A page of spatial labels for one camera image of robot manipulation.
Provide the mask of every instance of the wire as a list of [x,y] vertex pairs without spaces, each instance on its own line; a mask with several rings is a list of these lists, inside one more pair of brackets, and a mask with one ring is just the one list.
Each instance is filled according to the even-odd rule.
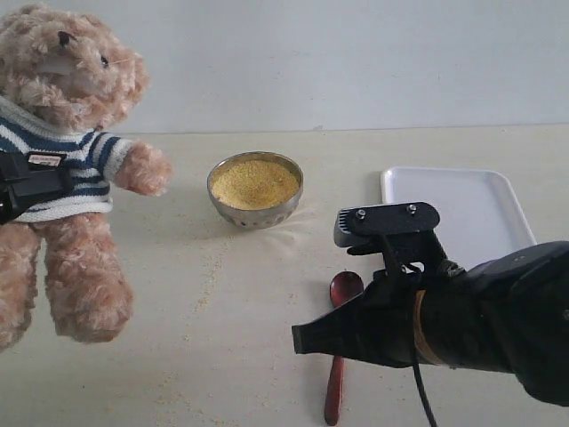
[[419,290],[419,283],[421,282],[421,269],[415,267],[412,264],[405,265],[409,270],[415,273],[415,279],[412,281],[411,289],[409,291],[409,351],[411,352],[411,363],[413,366],[413,375],[415,377],[415,382],[417,384],[417,390],[419,392],[419,397],[421,398],[421,404],[425,410],[425,415],[429,420],[430,427],[437,427],[437,420],[433,415],[433,411],[430,407],[429,400],[427,399],[427,392],[425,391],[425,386],[421,377],[421,370],[419,368],[419,360],[417,359],[417,349],[415,348],[415,327],[413,323],[414,318],[414,307],[415,298],[417,291]]

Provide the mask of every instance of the white table surface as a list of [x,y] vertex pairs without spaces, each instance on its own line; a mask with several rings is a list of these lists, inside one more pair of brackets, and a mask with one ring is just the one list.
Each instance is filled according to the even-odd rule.
[[[3,427],[318,426],[331,358],[293,352],[290,327],[327,312],[340,270],[367,283],[376,257],[334,246],[342,207],[380,202],[394,165],[479,167],[510,178],[538,241],[569,238],[569,126],[359,133],[149,135],[176,174],[161,198],[115,189],[110,215],[135,316],[110,344],[56,337],[42,292],[33,326],[0,355]],[[236,231],[205,190],[212,166],[274,150],[306,177],[298,212]],[[529,398],[513,376],[424,367],[441,427],[560,426],[569,411]],[[409,370],[348,361],[341,425],[426,426]]]

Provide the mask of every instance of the striped sweater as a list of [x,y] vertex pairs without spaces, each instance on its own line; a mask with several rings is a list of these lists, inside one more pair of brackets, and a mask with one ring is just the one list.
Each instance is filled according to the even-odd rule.
[[110,185],[133,141],[112,133],[63,133],[0,97],[0,150],[63,155],[74,188],[58,200],[30,207],[16,221],[40,222],[87,212],[110,212]]

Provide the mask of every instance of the black device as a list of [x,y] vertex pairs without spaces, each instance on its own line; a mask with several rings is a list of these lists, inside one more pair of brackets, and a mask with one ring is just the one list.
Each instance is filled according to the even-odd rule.
[[422,202],[342,209],[335,244],[382,254],[385,268],[360,295],[293,326],[295,353],[412,367],[431,425],[421,364],[513,374],[533,398],[568,407],[569,242],[466,271],[446,256],[439,222]]
[[65,196],[73,189],[67,168],[30,162],[19,152],[0,151],[0,224],[31,206]]

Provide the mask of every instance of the yellow grain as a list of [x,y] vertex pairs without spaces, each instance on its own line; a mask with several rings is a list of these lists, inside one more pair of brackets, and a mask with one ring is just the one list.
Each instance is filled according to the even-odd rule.
[[298,189],[299,183],[288,169],[264,160],[232,166],[212,185],[214,197],[242,210],[279,205],[294,196]]

